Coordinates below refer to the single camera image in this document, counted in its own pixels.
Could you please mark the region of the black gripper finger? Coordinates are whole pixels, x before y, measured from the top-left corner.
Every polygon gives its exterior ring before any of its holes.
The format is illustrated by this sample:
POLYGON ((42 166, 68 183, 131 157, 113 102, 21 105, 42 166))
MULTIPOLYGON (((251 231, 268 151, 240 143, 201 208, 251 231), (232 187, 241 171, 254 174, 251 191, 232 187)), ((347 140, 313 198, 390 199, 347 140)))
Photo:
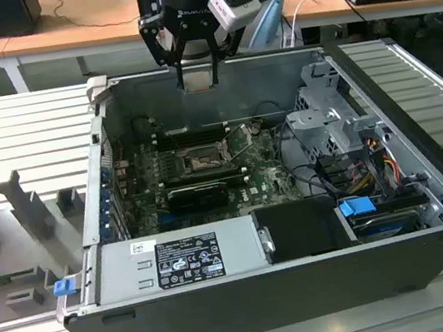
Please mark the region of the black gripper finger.
POLYGON ((182 25, 177 24, 177 32, 173 33, 172 44, 169 49, 164 48, 158 41, 159 32, 163 29, 170 29, 175 25, 175 19, 166 17, 164 12, 156 16, 141 17, 139 19, 139 33, 145 42, 147 49, 152 54, 155 62, 159 66, 175 67, 177 72, 177 87, 184 89, 182 57, 185 51, 185 38, 182 25))
POLYGON ((212 85, 215 86, 219 82, 218 66, 225 58, 234 57, 240 46, 241 39, 244 35, 245 28, 239 28, 236 31, 229 32, 224 39, 222 45, 218 45, 216 36, 212 35, 206 39, 212 59, 212 85))

